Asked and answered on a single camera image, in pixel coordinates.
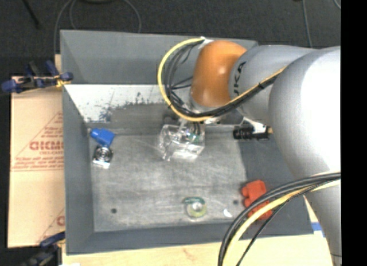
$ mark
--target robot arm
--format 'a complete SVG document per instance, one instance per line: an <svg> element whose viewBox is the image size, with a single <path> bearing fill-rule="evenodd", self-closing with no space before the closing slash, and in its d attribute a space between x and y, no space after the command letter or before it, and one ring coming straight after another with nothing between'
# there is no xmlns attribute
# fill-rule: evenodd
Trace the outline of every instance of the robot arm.
<svg viewBox="0 0 367 266"><path fill-rule="evenodd" d="M186 122L215 122L217 114L237 108L254 133L271 127L295 178L340 171L340 62L340 47L246 50L213 41L199 53L185 108L166 101ZM340 185L308 193L307 199L334 265L341 265Z"/></svg>

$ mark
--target clear plastic object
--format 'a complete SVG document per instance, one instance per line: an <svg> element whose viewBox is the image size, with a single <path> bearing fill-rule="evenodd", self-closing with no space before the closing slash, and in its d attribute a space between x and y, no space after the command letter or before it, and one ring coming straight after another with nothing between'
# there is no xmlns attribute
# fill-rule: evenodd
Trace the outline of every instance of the clear plastic object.
<svg viewBox="0 0 367 266"><path fill-rule="evenodd" d="M205 147L204 125L183 120L181 124L165 124L159 134L162 159L194 160Z"/></svg>

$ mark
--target black carpet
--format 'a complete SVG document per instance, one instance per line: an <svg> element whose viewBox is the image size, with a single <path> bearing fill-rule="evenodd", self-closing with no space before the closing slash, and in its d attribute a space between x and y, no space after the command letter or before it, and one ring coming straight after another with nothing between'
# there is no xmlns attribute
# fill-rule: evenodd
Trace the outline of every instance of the black carpet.
<svg viewBox="0 0 367 266"><path fill-rule="evenodd" d="M43 63L58 52L55 28L136 32L138 19L122 0L0 0L0 82L23 74L30 60ZM128 0L142 33L232 37L260 44L325 48L341 44L341 0ZM68 6L60 15L65 4ZM37 249L6 249L9 197L9 97L0 97L0 265L14 265Z"/></svg>

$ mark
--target yellow cable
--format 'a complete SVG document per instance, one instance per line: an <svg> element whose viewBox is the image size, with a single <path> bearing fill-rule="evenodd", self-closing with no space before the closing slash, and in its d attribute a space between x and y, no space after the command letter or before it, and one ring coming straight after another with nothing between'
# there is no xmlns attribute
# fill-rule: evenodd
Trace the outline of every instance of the yellow cable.
<svg viewBox="0 0 367 266"><path fill-rule="evenodd" d="M184 118L188 121L192 121L192 122L200 122L200 121L203 121L203 120L206 120L206 119L209 119L210 116L203 116L203 117L200 117L200 118L193 118L193 117L190 117L190 116L186 116L185 114L182 114L181 112L179 112L179 110L177 110L173 105L172 105L172 102L170 101L170 99L167 97L167 94L165 92L165 89L163 87L163 84L162 84L162 71L163 71L163 67L167 61L167 59L171 56L171 54L176 51L178 48L180 47L183 47L187 44L193 44L193 43L196 43L196 42L200 42L200 41L203 41L205 40L205 38L192 38L192 39L188 39L188 40L185 40L185 41L182 41L178 44L176 44L175 46L173 46L163 57L161 63L159 64L159 67L158 67L158 73L157 73L157 79L158 79L158 86L159 86L159 90L161 91L161 94L165 100L165 102L169 105L169 107L172 109L172 111L174 113L176 113L179 117L181 118Z"/></svg>
<svg viewBox="0 0 367 266"><path fill-rule="evenodd" d="M177 49L179 49L180 47L183 47L187 44L193 44L193 43L196 43L196 42L200 42L200 41L203 41L205 40L205 38L201 37L201 38L192 38L192 39L188 39L188 40L185 40L185 41L182 41L178 44L176 44L175 46L173 46L163 57L163 59L161 60L161 63L159 64L159 67L158 67L158 73L157 73L157 79L158 79L158 86L159 86L159 90L161 91L161 94L165 100L165 102L168 104L168 106L172 109L172 111L174 113L176 113L179 117L183 118L183 119L186 119L188 121L191 121L191 122L201 122L201 121L204 121L206 119L209 119L209 118L212 118L214 117L213 115L212 116L202 116L202 117L199 117L199 118L195 118L195 117L191 117L191 116L188 116L188 115L185 115L181 112L179 112L179 110L177 110L175 108L175 106L172 105L172 102L171 100L168 98L166 92L165 92L165 89L164 89L164 86L162 84L162 72L163 72L163 67L165 66L165 63L167 61L167 59L172 55L172 53L174 51L176 51ZM280 74L283 70L285 69L285 67L281 68L280 70L278 70L277 72L273 73L272 75L268 76L266 79L262 80L259 84L264 84L266 83L268 80L272 79L273 77L277 76L278 74ZM256 89L258 87L258 84L254 85L253 87L251 87L250 89L246 90L245 92L243 92L241 95L235 97L234 99L232 99L231 101L229 101L228 103L224 104L223 106L227 106L227 105L230 105L232 104L233 102L235 102L236 100L246 96L248 93L250 93L251 91L253 91L254 89Z"/></svg>
<svg viewBox="0 0 367 266"><path fill-rule="evenodd" d="M320 189L325 189L327 187L330 187L330 186L335 186L337 184L340 184L340 180L337 180L337 181L332 181L332 182L329 182L329 183L326 183L325 185L322 185L320 187L317 187L311 191L316 191L316 190L320 190ZM239 227L239 229L236 231L235 235L233 236L233 238L231 239L231 241L229 242L228 244L228 247L227 247L227 251L225 253L225 256L223 258L223 266L226 266L226 265L229 265L229 262L228 262L228 257L231 256L231 253L233 252L233 249L234 249L234 246L235 246L235 243L237 243L241 236L244 234L244 232L249 228L249 226L251 224L253 224L261 215L263 215L265 212L285 203L287 200L289 200L292 196L298 194L298 193L301 193L305 190L307 190L308 188L312 187L313 185L310 185L308 187L305 187L304 189L299 189L299 190L296 190L296 191L293 191L287 195L284 195L274 201L272 201L271 203L267 204L266 206L262 207L261 209L259 209L258 211L254 212L253 215L251 215L242 225L241 227Z"/></svg>

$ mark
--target kuka logo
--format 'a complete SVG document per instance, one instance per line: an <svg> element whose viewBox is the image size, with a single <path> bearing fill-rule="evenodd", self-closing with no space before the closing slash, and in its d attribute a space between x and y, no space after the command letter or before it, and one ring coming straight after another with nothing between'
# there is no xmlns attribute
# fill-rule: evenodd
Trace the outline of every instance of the kuka logo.
<svg viewBox="0 0 367 266"><path fill-rule="evenodd" d="M241 72L242 72L242 67L245 65L247 61L242 62L239 67L237 68L237 72L235 73L235 83L233 85L233 92L237 95L240 96L240 92L239 92L239 80L240 80L240 76L241 76Z"/></svg>
<svg viewBox="0 0 367 266"><path fill-rule="evenodd" d="M38 150L63 150L64 142L61 141L34 141L29 143L29 148L33 151Z"/></svg>

